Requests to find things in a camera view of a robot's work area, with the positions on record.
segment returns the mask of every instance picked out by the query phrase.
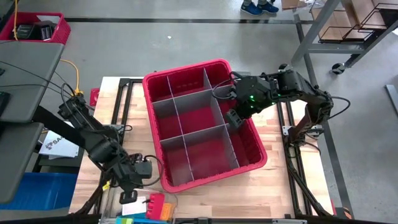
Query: concrete floor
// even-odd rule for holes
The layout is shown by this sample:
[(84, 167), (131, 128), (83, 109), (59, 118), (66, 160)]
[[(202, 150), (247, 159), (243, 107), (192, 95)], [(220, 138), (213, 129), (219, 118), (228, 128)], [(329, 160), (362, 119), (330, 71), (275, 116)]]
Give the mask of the concrete floor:
[[(20, 10), (62, 12), (67, 17), (252, 19), (239, 11), (240, 4), (241, 0), (21, 0)], [(310, 18), (306, 12), (300, 17)], [(293, 14), (282, 11), (260, 18), (292, 19)], [(225, 58), (233, 70), (274, 72), (290, 61), (299, 46), (294, 25), (74, 22), (70, 26), (72, 33), (62, 58), (74, 61), (80, 69), (80, 88), (86, 96), (91, 88), (100, 86), (104, 76), (144, 76), (213, 58)], [(398, 117), (384, 89), (386, 84), (398, 86), (398, 67), (394, 66), (398, 36), (388, 35), (340, 76), (328, 71), (347, 55), (311, 56), (320, 87), (352, 102), (347, 112), (330, 120), (330, 126), (355, 218), (398, 223)], [(303, 61), (295, 69), (307, 76)], [(61, 63), (57, 72), (75, 83), (69, 65)], [(56, 76), (53, 79), (61, 82)], [(42, 106), (56, 112), (60, 103), (59, 95), (49, 90)], [(335, 105), (334, 111), (339, 111), (345, 103), (335, 101)], [(323, 138), (319, 144), (330, 195), (339, 206)]]

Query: person's feet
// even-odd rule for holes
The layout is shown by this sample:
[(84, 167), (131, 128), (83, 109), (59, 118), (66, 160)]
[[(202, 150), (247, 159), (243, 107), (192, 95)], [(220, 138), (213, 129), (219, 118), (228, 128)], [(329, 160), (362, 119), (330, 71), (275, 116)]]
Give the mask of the person's feet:
[(248, 5), (248, 6), (245, 6), (244, 4), (242, 4), (241, 11), (249, 13), (250, 15), (253, 15), (253, 16), (260, 16), (262, 14), (262, 9), (256, 7), (253, 4), (253, 2), (250, 3), (250, 5)]
[(258, 4), (257, 8), (263, 12), (268, 12), (271, 14), (275, 14), (279, 11), (279, 9), (277, 7), (271, 5), (269, 2), (267, 2), (266, 4), (263, 4), (263, 5)]

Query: pink object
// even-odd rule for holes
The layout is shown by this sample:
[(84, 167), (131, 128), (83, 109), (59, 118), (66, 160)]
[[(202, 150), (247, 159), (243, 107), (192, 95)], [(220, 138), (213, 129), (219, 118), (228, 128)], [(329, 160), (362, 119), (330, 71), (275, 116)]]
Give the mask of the pink object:
[[(26, 42), (46, 42), (46, 43), (59, 43), (66, 45), (70, 34), (70, 26), (66, 22), (62, 13), (57, 12), (18, 12), (17, 13), (17, 26), (19, 24), (33, 24), (40, 22), (37, 16), (58, 16), (60, 19), (55, 31), (50, 40), (19, 40)], [(13, 40), (12, 31), (14, 30), (14, 14), (11, 15), (3, 30), (0, 32), (0, 40)]]
[(90, 106), (96, 106), (98, 96), (100, 95), (100, 88), (92, 88), (90, 91)]
[(147, 213), (145, 217), (151, 220), (160, 220), (164, 203), (164, 194), (151, 194), (149, 200), (150, 202), (147, 204)]
[[(230, 72), (228, 62), (218, 59), (145, 76), (142, 83), (150, 127), (156, 156), (164, 166), (161, 184), (166, 191), (180, 192), (266, 164), (267, 154), (251, 119), (234, 131), (223, 129), (220, 117), (215, 116), (211, 88), (229, 80)], [(199, 97), (187, 99), (198, 92)], [(235, 103), (218, 100), (221, 114)], [(211, 132), (193, 137), (203, 130)]]

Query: blue bin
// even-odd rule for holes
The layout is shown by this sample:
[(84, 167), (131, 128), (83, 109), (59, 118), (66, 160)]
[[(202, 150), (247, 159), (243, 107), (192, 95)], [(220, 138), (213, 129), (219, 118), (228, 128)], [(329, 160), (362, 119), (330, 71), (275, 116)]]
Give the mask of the blue bin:
[(52, 210), (69, 207), (77, 174), (25, 173), (14, 200), (0, 210)]

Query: butcher block tabletop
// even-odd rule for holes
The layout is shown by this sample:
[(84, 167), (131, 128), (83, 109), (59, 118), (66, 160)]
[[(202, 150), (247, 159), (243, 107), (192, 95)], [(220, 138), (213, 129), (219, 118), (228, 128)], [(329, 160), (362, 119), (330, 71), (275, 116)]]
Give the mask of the butcher block tabletop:
[[(103, 78), (94, 112), (94, 117), (102, 124), (111, 124), (120, 78), (128, 77)], [(121, 122), (125, 96), (126, 91), (124, 91), (121, 100), (118, 124)], [(296, 123), (304, 115), (305, 104), (302, 101), (292, 103)], [(282, 107), (284, 118), (288, 123), (285, 105), (282, 104)], [(175, 217), (283, 218), (284, 214), (294, 214), (276, 106), (253, 115), (252, 120), (266, 150), (267, 164), (257, 170), (176, 194), (178, 207)], [(134, 84), (132, 89), (127, 124), (132, 126), (132, 131), (125, 133), (123, 148), (129, 154), (140, 152), (143, 155), (154, 155), (155, 149), (144, 90), (140, 83)], [(307, 139), (307, 141), (317, 144), (312, 139)], [(300, 149), (308, 188), (324, 209), (333, 213), (319, 152), (308, 145), (302, 146)], [(151, 182), (159, 176), (157, 164), (153, 163), (153, 165), (152, 178), (144, 180), (144, 183)], [(83, 206), (98, 186), (99, 179), (100, 170), (85, 153), (70, 205), (70, 212), (75, 212)], [(151, 188), (162, 190), (160, 182), (151, 186)], [(302, 193), (297, 184), (296, 188), (298, 189), (300, 208), (305, 211)]]

